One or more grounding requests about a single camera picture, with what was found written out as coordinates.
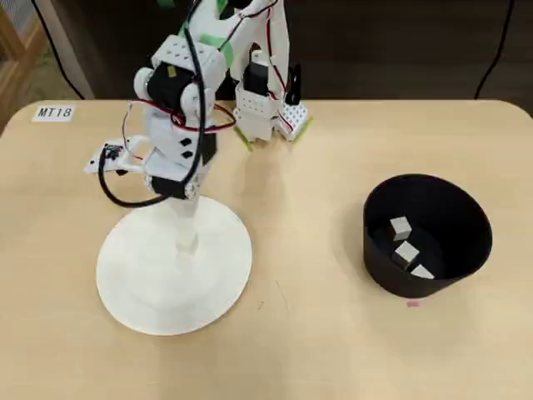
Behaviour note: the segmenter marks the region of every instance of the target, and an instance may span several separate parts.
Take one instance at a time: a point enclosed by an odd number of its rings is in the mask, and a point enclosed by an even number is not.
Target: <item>label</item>
[[[35,112],[35,123],[69,123],[74,117],[76,106],[40,106]]]

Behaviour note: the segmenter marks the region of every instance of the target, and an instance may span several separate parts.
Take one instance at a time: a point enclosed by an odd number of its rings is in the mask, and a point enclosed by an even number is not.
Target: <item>cable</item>
[[[235,25],[235,27],[233,27],[233,29],[230,31],[229,35],[227,35],[226,37],[226,40],[224,40],[224,42],[222,42],[222,44],[218,47],[218,51],[220,52],[224,46],[227,45],[227,43],[232,40],[233,36],[235,35],[235,33],[237,32],[237,29],[241,26],[241,24],[244,22],[245,19],[247,18],[256,18],[256,17],[259,17],[261,14],[263,14],[265,11],[268,11],[269,12],[269,15],[270,15],[270,10],[279,2],[279,0],[275,0],[273,3],[269,4],[268,6],[262,8],[261,10],[259,10],[258,12],[255,12],[253,14],[238,14],[239,18],[240,18],[240,21]]]
[[[294,128],[292,125],[281,115],[280,112],[277,113],[277,115],[281,118],[281,120],[289,127],[289,130],[292,132]]]
[[[134,102],[130,102],[128,104],[126,115],[124,116],[124,119],[122,121],[122,140],[124,141],[124,148],[126,149],[126,151],[128,153],[130,153],[130,155],[132,157],[136,158],[137,160],[141,160],[142,161],[142,157],[139,157],[139,156],[133,154],[133,152],[130,150],[129,146],[127,145],[127,140],[126,140],[126,123],[127,123],[127,119],[130,116],[130,112],[132,111],[133,103]]]
[[[218,104],[215,104],[215,109],[226,114],[231,119],[231,121],[223,125],[215,125],[213,127],[207,127],[206,132],[210,132],[210,133],[220,132],[224,129],[233,128],[237,124],[237,120],[233,116],[232,112],[230,112],[229,110],[226,110],[224,107],[219,106]],[[184,131],[199,132],[200,130],[197,127],[187,127],[185,123],[181,119],[179,119],[179,116],[177,116],[176,114],[172,114],[171,119],[174,125],[176,125],[180,129],[183,129]]]
[[[203,138],[206,135],[206,113],[207,113],[206,108],[207,107],[206,107],[206,85],[203,82],[202,66],[200,64],[200,60],[198,59],[197,50],[194,47],[194,41],[192,40],[191,32],[189,31],[188,22],[185,25],[183,32],[185,33],[185,39],[187,40],[187,46],[189,47],[189,52],[191,53],[192,63],[194,64],[194,69],[195,69],[196,79],[197,79],[197,84],[198,84],[198,95],[200,97],[200,127],[198,129],[197,150],[194,155],[194,159],[192,160],[191,169],[189,170],[188,174],[185,176],[185,178],[182,181],[182,183],[186,186],[192,180],[192,178],[194,178],[194,175],[197,173],[198,165],[200,164],[200,161],[202,160],[202,144],[203,144]]]
[[[271,8],[273,8],[276,4],[278,4],[280,0],[275,0],[274,2],[272,2],[271,4],[269,4],[268,6],[262,8],[261,10],[259,10],[258,12],[255,12],[253,14],[248,14],[248,15],[245,15],[244,18],[255,18],[255,17],[259,17],[261,14],[263,14],[266,10],[270,10]]]
[[[481,94],[481,90],[483,90],[483,87],[485,86],[485,82],[488,79],[488,77],[491,75],[492,70],[496,67],[498,62],[500,61],[501,54],[503,53],[503,47],[506,44],[507,39],[507,33],[509,31],[509,24],[511,22],[511,15],[513,13],[513,9],[515,8],[515,0],[509,0],[509,7],[507,8],[507,15],[506,15],[506,21],[503,24],[503,29],[501,32],[501,39],[500,44],[498,46],[498,50],[496,51],[496,56],[494,57],[494,60],[492,61],[492,64],[489,66],[489,69],[485,72],[485,75],[481,79],[480,84],[478,85],[476,89],[476,95],[474,96],[474,99],[477,100]]]
[[[35,12],[37,13],[37,16],[41,20],[41,24],[42,24],[42,27],[44,28],[44,32],[47,34],[48,41],[50,42],[50,47],[52,48],[53,55],[56,58],[57,65],[59,66],[59,71],[63,75],[63,79],[65,80],[65,82],[67,82],[68,86],[70,86],[70,88],[80,97],[80,99],[85,100],[85,97],[82,95],[82,93],[79,90],[76,89],[74,84],[68,78],[67,73],[63,69],[63,65],[61,64],[61,59],[59,58],[59,53],[57,52],[56,45],[53,43],[53,40],[52,40],[52,34],[48,30],[48,26],[46,22],[44,21],[44,17],[42,16],[41,10],[37,6],[37,3],[35,2],[35,0],[32,0],[32,4],[33,4],[33,7],[35,8]]]
[[[197,11],[198,6],[200,5],[201,2],[202,2],[202,0],[196,0],[196,1],[192,4],[191,9],[190,9],[189,12],[187,13],[187,18],[185,18],[185,20],[186,20],[185,24],[186,24],[186,25],[188,25],[188,23],[192,20],[192,17],[194,16],[194,13]]]
[[[106,151],[107,146],[104,146],[102,152],[100,153],[100,160],[98,161],[98,181],[100,181],[100,187],[102,188],[103,192],[107,196],[109,200],[111,200],[113,203],[120,207],[124,208],[144,208],[153,206],[155,204],[158,204],[164,200],[168,199],[168,196],[158,196],[151,200],[146,200],[145,202],[125,202],[121,200],[120,198],[116,197],[113,193],[111,193],[111,190],[109,190],[109,186],[106,183],[106,177],[105,177],[105,171],[104,168],[106,166]]]
[[[277,68],[276,65],[272,62],[272,39],[271,39],[271,26],[270,26],[270,10],[268,13],[268,21],[266,21],[266,44],[268,46],[268,60],[270,61],[270,64],[274,68],[274,72],[276,73],[277,78],[280,81],[281,86],[283,87],[283,94],[286,93],[286,84],[283,82],[283,78],[281,77],[280,70]]]

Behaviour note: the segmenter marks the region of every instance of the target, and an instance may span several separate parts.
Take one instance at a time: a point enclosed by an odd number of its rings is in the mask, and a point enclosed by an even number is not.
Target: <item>floor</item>
[[[15,99],[16,109],[40,100],[68,99],[78,97],[63,79],[52,48],[47,45],[27,81],[20,88]]]

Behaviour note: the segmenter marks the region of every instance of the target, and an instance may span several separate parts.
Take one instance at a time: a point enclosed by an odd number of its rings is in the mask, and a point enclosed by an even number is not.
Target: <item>small white block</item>
[[[394,241],[407,240],[411,235],[411,225],[406,217],[393,218],[391,220],[392,231],[394,232]]]
[[[435,279],[433,274],[424,268],[422,264],[411,271],[411,275],[415,275],[419,278]]]
[[[409,267],[420,252],[409,242],[403,242],[392,254],[392,260],[403,268]]]

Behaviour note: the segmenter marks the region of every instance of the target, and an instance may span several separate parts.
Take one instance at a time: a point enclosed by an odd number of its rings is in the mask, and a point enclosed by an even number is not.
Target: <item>green tape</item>
[[[176,6],[174,0],[157,0],[157,4],[161,8],[174,8]]]
[[[219,48],[226,39],[224,37],[216,37],[211,36],[206,33],[200,37],[200,43],[206,44],[207,46],[213,46],[215,48]],[[233,47],[232,44],[227,42],[224,44],[224,46],[221,48],[222,54],[224,54],[224,58],[226,59],[226,65],[229,68],[233,64]]]
[[[242,130],[239,129],[239,127],[234,127],[233,130],[237,133],[238,137],[242,140],[244,145],[247,147],[248,151],[250,153],[253,152],[253,146],[250,143],[250,141],[247,139],[247,137],[244,136],[244,133],[242,133]]]
[[[227,6],[227,0],[217,0],[218,14],[222,14],[224,8]]]
[[[294,142],[293,142],[294,144],[300,142],[301,137],[303,136],[303,134],[305,132],[307,132],[307,129],[309,128],[309,125],[311,125],[311,123],[313,122],[314,119],[315,118],[313,118],[313,117],[309,118],[309,121],[307,121],[306,124],[303,126],[303,128],[301,129],[301,132],[298,135],[298,137],[296,139],[294,139]]]

